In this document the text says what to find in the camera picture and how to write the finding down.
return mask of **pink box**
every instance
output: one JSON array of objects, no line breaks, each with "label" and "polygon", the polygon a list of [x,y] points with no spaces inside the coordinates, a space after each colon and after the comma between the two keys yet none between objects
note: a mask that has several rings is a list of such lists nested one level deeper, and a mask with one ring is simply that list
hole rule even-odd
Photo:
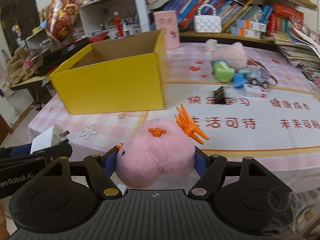
[{"label": "pink box", "polygon": [[167,49],[180,47],[180,37],[176,11],[154,12],[157,30],[163,30]]}]

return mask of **white cube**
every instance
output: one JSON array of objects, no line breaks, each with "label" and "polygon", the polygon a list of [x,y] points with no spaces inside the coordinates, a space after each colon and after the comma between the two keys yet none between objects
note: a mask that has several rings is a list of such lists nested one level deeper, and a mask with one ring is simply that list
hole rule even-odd
[{"label": "white cube", "polygon": [[218,41],[217,40],[207,40],[205,42],[205,46],[206,46],[206,49],[208,52],[214,52],[217,50],[217,44],[218,44]]}]

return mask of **stack of papers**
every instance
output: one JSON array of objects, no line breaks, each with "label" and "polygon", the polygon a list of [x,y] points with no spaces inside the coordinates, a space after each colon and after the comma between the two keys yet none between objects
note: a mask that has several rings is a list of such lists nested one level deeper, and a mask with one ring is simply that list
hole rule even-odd
[{"label": "stack of papers", "polygon": [[320,75],[320,46],[315,41],[295,28],[287,35],[273,33],[273,38],[280,52],[292,66],[301,67],[308,80]]}]

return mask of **red bottle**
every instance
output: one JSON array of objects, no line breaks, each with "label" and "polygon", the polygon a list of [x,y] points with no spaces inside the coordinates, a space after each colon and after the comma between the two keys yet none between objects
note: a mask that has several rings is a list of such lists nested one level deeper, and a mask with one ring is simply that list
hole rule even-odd
[{"label": "red bottle", "polygon": [[118,29],[118,34],[119,34],[119,37],[124,37],[123,35],[123,32],[122,32],[122,26],[121,26],[121,20],[120,20],[120,17],[119,17],[119,13],[118,12],[114,12],[114,16],[115,16],[115,20],[116,20],[116,26],[117,26],[117,29]]}]

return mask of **toy car wheel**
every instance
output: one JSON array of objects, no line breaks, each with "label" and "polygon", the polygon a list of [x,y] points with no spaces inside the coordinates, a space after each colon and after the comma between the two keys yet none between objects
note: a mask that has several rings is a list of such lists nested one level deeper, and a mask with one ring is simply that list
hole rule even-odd
[{"label": "toy car wheel", "polygon": [[264,82],[264,83],[262,84],[262,87],[263,87],[263,88],[268,88],[268,87],[269,87],[269,84],[268,84],[267,82]]},{"label": "toy car wheel", "polygon": [[255,85],[258,84],[258,81],[257,81],[256,79],[252,79],[252,80],[251,80],[251,84],[255,86]]}]

